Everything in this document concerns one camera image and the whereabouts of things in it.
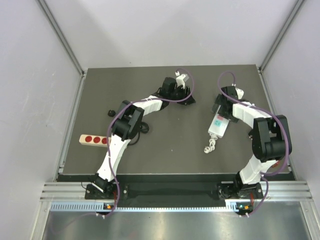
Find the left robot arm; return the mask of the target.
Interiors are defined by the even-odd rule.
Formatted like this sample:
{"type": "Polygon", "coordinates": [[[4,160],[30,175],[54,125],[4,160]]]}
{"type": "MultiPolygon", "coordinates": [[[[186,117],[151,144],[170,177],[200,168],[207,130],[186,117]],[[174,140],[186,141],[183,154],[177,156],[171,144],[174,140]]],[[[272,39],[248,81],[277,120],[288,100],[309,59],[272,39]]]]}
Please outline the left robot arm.
{"type": "Polygon", "coordinates": [[[184,106],[194,104],[193,89],[186,85],[188,74],[166,77],[162,86],[150,96],[138,101],[124,100],[107,129],[107,153],[90,180],[102,198],[109,198],[118,186],[116,171],[130,141],[140,134],[143,117],[166,108],[170,103],[184,106]]]}

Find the black plug adapter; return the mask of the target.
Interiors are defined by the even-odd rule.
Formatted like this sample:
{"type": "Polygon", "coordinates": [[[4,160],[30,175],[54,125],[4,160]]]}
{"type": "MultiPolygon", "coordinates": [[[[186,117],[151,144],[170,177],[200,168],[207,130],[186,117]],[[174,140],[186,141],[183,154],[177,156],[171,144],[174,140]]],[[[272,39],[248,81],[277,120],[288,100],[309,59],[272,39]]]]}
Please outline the black plug adapter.
{"type": "Polygon", "coordinates": [[[251,129],[248,133],[248,137],[252,140],[253,139],[253,129],[251,129]]]}

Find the red cube plug adapter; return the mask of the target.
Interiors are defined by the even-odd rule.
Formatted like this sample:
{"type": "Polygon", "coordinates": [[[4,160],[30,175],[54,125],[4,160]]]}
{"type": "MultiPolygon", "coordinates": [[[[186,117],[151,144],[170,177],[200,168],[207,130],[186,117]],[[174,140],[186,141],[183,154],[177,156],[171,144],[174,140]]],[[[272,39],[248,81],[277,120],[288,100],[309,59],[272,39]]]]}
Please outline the red cube plug adapter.
{"type": "Polygon", "coordinates": [[[272,168],[272,169],[279,168],[279,164],[280,164],[280,163],[281,163],[280,161],[277,161],[276,163],[274,163],[274,164],[271,166],[271,168],[272,168]]]}

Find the white power strip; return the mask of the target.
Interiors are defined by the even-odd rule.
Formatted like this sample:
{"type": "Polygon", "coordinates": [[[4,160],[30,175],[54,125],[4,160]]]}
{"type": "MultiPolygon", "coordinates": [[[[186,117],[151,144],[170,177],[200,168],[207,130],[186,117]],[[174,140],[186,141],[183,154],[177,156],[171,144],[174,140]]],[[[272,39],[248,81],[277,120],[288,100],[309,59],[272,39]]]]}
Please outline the white power strip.
{"type": "Polygon", "coordinates": [[[220,114],[216,113],[208,129],[208,134],[210,136],[208,146],[204,148],[204,153],[209,154],[216,148],[216,143],[218,139],[221,139],[226,129],[229,125],[229,120],[222,117],[220,114]]]}

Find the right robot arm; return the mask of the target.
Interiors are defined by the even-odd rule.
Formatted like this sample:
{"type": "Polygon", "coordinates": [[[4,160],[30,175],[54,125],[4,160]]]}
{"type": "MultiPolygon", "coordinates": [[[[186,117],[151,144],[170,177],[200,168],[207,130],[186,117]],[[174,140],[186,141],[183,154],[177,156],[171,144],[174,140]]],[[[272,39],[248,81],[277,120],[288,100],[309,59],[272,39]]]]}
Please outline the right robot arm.
{"type": "Polygon", "coordinates": [[[280,160],[287,162],[292,153],[288,120],[284,115],[274,115],[249,101],[243,100],[243,91],[235,85],[222,87],[215,100],[218,116],[231,122],[242,121],[251,130],[252,157],[237,172],[232,183],[218,184],[221,199],[246,199],[250,195],[261,198],[260,181],[268,170],[280,160]]]}

